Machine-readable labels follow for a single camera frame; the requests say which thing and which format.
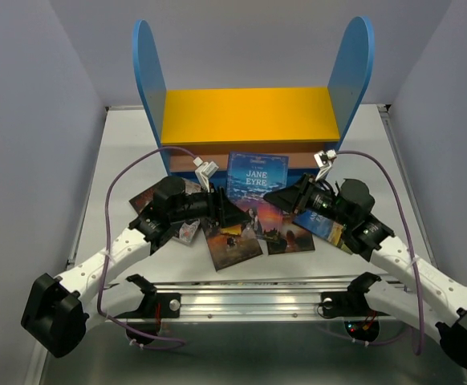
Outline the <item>A Tale of Two Cities book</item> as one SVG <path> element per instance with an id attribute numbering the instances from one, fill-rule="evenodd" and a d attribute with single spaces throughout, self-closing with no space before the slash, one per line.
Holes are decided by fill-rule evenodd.
<path id="1" fill-rule="evenodd" d="M 262 255 L 262 247 L 250 227 L 236 225 L 227 232 L 207 219 L 201 220 L 201 227 L 216 271 Z"/>

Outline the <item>Jane Eyre book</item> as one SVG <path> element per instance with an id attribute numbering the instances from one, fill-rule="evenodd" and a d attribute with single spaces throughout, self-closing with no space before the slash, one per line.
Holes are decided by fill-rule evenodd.
<path id="1" fill-rule="evenodd" d="M 289 158 L 269 154 L 231 152 L 227 165 L 226 195 L 249 220 L 244 228 L 258 239 L 276 242 L 282 228 L 282 210 L 264 200 L 267 193 L 286 187 Z"/>

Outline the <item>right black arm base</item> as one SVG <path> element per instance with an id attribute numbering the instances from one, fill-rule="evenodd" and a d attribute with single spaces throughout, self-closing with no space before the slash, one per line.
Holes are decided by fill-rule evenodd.
<path id="1" fill-rule="evenodd" d="M 380 281 L 375 274 L 363 273 L 345 291 L 323 292 L 316 307 L 317 314 L 324 319 L 344 318 L 348 337 L 363 343 L 375 342 L 380 333 L 379 313 L 368 305 L 365 295 Z"/>

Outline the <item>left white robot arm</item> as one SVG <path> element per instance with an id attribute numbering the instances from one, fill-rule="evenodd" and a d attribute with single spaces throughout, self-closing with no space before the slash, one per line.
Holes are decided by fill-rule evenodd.
<path id="1" fill-rule="evenodd" d="M 174 238 L 180 225 L 202 219 L 229 228 L 248 215 L 222 187 L 188 194 L 182 178 L 163 178 L 126 229 L 118 237 L 106 236 L 103 250 L 56 277 L 43 274 L 34 281 L 22 327 L 56 358 L 73 351 L 87 331 L 106 320 L 123 327 L 130 343 L 141 349 L 184 346 L 180 338 L 159 335 L 163 318 L 179 317 L 181 294 L 159 294 L 139 274 L 120 275 Z"/>

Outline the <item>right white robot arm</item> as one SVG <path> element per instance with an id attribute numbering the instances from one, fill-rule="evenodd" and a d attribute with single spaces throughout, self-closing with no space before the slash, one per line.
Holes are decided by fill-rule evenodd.
<path id="1" fill-rule="evenodd" d="M 357 286 L 346 293 L 348 308 L 356 313 L 372 308 L 422 330 L 467 369 L 467 286 L 415 254 L 372 214 L 375 200 L 364 182 L 346 179 L 332 192 L 305 174 L 264 199 L 287 213 L 309 210 L 341 224 L 341 238 L 350 251 L 416 290 L 411 295 L 384 283 Z"/>

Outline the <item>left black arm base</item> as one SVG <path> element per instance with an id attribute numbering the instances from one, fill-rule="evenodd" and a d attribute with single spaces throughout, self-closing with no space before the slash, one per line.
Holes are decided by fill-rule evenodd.
<path id="1" fill-rule="evenodd" d="M 123 321 L 127 327 L 125 334 L 132 345 L 155 350 L 166 349 L 166 346 L 151 346 L 155 341 L 172 342 L 177 346 L 181 343 L 174 338 L 162 337 L 162 320 L 177 319 L 181 312 L 181 294 L 176 292 L 159 292 L 154 284 L 139 274 L 127 276 L 126 288 L 134 289 L 139 294 L 139 304 L 128 311 L 118 313 L 116 318 Z"/>

